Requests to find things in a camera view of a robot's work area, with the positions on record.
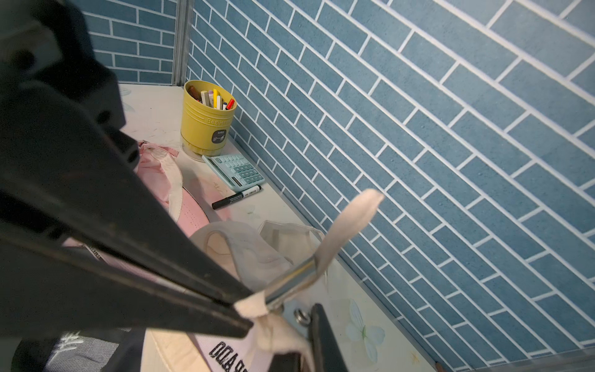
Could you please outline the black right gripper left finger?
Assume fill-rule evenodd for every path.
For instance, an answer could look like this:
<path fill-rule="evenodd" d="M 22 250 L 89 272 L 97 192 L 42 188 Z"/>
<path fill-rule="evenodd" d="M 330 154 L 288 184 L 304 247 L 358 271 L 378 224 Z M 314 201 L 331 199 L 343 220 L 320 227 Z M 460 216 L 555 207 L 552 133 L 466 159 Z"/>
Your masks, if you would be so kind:
<path fill-rule="evenodd" d="M 302 370 L 302 355 L 300 353 L 275 354 L 269 372 L 300 372 Z"/>

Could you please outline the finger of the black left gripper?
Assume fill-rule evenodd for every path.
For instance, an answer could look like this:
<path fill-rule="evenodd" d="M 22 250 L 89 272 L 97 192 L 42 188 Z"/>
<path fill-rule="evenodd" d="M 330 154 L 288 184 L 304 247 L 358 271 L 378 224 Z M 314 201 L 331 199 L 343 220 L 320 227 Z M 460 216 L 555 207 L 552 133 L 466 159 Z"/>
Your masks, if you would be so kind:
<path fill-rule="evenodd" d="M 248 289 L 184 235 L 139 179 L 136 232 L 3 232 L 1 334 L 147 327 L 246 336 Z"/>

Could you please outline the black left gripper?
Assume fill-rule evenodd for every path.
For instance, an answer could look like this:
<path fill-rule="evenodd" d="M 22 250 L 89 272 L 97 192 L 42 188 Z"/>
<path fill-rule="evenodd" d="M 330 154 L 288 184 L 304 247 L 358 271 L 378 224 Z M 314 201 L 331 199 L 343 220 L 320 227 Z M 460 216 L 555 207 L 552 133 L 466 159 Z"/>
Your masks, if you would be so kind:
<path fill-rule="evenodd" d="M 139 229 L 137 143 L 70 1 L 1 4 L 1 230 Z"/>

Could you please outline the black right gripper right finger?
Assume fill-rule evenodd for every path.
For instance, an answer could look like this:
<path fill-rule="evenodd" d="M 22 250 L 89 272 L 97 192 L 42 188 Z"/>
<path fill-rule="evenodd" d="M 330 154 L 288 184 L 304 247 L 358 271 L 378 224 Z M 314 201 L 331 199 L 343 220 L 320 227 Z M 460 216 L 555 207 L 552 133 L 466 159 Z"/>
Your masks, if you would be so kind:
<path fill-rule="evenodd" d="M 315 304 L 311 309 L 308 336 L 311 341 L 314 371 L 348 372 L 339 344 L 321 304 Z"/>

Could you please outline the beige Colorado baseball cap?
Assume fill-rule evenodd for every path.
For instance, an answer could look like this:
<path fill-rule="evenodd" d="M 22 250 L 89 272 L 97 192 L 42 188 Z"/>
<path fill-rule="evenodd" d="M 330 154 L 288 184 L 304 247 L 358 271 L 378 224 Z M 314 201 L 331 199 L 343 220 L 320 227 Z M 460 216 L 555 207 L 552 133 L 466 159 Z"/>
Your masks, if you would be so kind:
<path fill-rule="evenodd" d="M 291 239 L 273 248 L 244 223 L 211 223 L 193 235 L 208 255 L 251 294 L 233 305 L 253 327 L 240 337 L 147 330 L 143 371 L 268 371 L 275 354 L 300 353 L 302 370 L 314 371 L 308 328 L 311 309 L 327 315 L 326 272 L 339 251 L 375 216 L 383 195 L 367 189 L 339 214 L 318 246 Z"/>

